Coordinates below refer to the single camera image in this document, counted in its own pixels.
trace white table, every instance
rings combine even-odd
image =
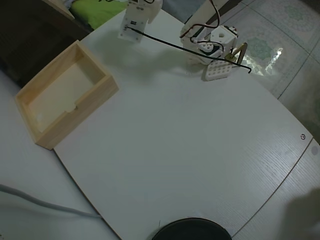
[[[43,201],[94,213],[55,154],[34,144],[15,103],[18,91],[0,71],[0,183]],[[118,239],[101,219],[47,209],[2,192],[0,234],[6,240]]]
[[[234,240],[319,239],[320,145],[313,139],[270,200]],[[309,238],[316,230],[317,238]]]
[[[141,44],[118,39],[122,17],[82,41],[120,91],[57,154],[124,240],[147,239],[189,216],[211,219],[234,235],[312,136],[247,70],[204,82],[183,52],[147,38]],[[180,44],[182,25],[162,11],[146,32]]]

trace black circular base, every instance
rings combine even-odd
[[[231,240],[219,224],[202,218],[174,221],[159,230],[152,240]]]

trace green fabric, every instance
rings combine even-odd
[[[72,3],[71,9],[80,18],[97,29],[106,21],[122,12],[127,7],[127,2],[106,1],[106,0],[76,0]]]

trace open wooden box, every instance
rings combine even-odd
[[[34,142],[51,150],[117,91],[112,75],[76,41],[24,86],[16,103]]]

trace gray cable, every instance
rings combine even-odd
[[[65,206],[59,206],[56,204],[52,204],[49,202],[45,202],[42,200],[39,200],[33,196],[30,196],[29,194],[26,194],[23,191],[20,191],[18,189],[9,187],[9,186],[5,186],[0,184],[0,192],[6,193],[6,194],[11,194],[11,195],[15,195],[17,197],[23,198],[24,200],[27,200],[31,203],[34,203],[36,205],[42,206],[44,208],[48,208],[48,209],[54,209],[54,210],[58,210],[58,211],[63,211],[63,212],[68,212],[68,213],[72,213],[72,214],[77,214],[80,216],[84,216],[84,217],[90,217],[90,218],[97,218],[97,219],[101,219],[102,217],[98,214],[92,214],[92,213],[87,213],[87,212],[83,212],[83,211],[79,211],[73,208],[69,208],[69,207],[65,207]]]

